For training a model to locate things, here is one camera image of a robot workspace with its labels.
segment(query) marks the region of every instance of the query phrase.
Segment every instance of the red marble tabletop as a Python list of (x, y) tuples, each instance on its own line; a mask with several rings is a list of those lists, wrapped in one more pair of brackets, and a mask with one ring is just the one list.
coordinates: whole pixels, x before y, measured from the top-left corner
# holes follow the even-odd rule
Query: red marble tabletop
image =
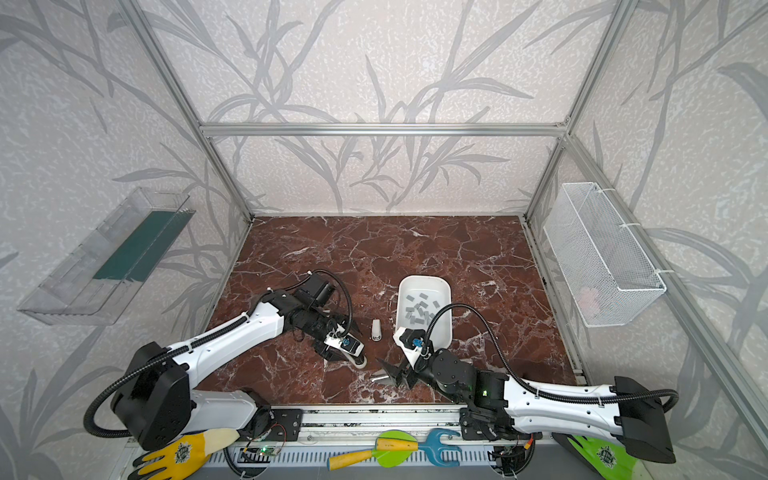
[[(262, 343), (208, 376), (198, 387), (256, 390), (271, 404), (444, 402), (423, 384), (413, 390), (376, 385), (376, 357), (398, 364), (392, 341), (400, 281), (440, 276), (452, 301), (473, 305), (491, 324), (511, 367), (526, 379), (574, 385), (531, 251), (517, 217), (264, 217), (257, 218), (208, 328), (239, 315), (268, 286), (295, 283), (322, 267), (349, 288), (368, 366), (326, 362), (312, 340), (287, 333)], [(329, 308), (346, 311), (335, 294)], [(380, 319), (382, 339), (370, 339)], [(456, 310), (451, 350), (480, 369), (503, 365), (482, 322)]]

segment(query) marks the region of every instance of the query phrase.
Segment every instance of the yellow handle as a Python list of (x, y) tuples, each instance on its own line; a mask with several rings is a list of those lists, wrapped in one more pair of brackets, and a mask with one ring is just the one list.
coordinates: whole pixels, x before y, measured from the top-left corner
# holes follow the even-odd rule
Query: yellow handle
[(373, 451), (365, 450), (364, 452), (345, 453), (344, 455), (331, 457), (328, 458), (328, 469), (338, 470), (339, 468), (348, 467), (354, 463), (371, 458), (371, 455), (373, 455)]
[(399, 451), (409, 451), (409, 452), (415, 452), (419, 449), (419, 444), (417, 442), (411, 442), (409, 440), (400, 440), (400, 439), (377, 439), (376, 440), (376, 450), (399, 450)]

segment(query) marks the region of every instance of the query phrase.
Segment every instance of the side wall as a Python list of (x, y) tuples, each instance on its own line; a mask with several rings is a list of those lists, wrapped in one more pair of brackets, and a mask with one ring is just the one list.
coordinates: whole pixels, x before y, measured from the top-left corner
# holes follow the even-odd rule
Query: side wall
[[(768, 4), (661, 2), (633, 14), (576, 135), (674, 264), (713, 325), (768, 392)], [(663, 299), (624, 327), (586, 329), (541, 226), (565, 155), (531, 222), (593, 382), (616, 374), (674, 386), (678, 463), (662, 478), (768, 478), (768, 459)]]
[[(247, 225), (112, 2), (0, 5), (0, 477), (107, 478), (124, 440), (82, 431), (85, 406), (139, 346), (207, 322)], [(46, 326), (16, 310), (134, 188), (197, 212), (113, 326)], [(103, 414), (100, 422), (118, 427)]]
[[(205, 122), (563, 121), (614, 0), (140, 0)], [(264, 214), (525, 211), (550, 138), (223, 137)]]

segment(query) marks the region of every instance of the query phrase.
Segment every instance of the glove logo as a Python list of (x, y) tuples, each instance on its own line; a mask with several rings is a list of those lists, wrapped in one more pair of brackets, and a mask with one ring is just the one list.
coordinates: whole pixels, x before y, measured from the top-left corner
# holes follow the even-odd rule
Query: glove logo
[(608, 468), (612, 469), (616, 466), (616, 455), (614, 455), (614, 451), (611, 450), (610, 447), (601, 447), (598, 450), (598, 458), (601, 462), (603, 462), (603, 465), (607, 466)]
[(187, 463), (192, 454), (192, 445), (189, 443), (180, 443), (176, 449), (176, 463)]

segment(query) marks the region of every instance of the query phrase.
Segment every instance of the yellow glove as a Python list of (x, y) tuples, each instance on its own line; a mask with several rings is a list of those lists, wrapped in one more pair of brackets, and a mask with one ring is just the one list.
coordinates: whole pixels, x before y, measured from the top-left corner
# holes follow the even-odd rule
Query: yellow glove
[[(205, 465), (210, 454), (232, 445), (240, 437), (235, 429), (211, 429), (195, 435), (184, 435), (176, 442), (134, 460), (134, 470), (128, 480), (182, 480)], [(146, 462), (155, 460), (149, 465)]]

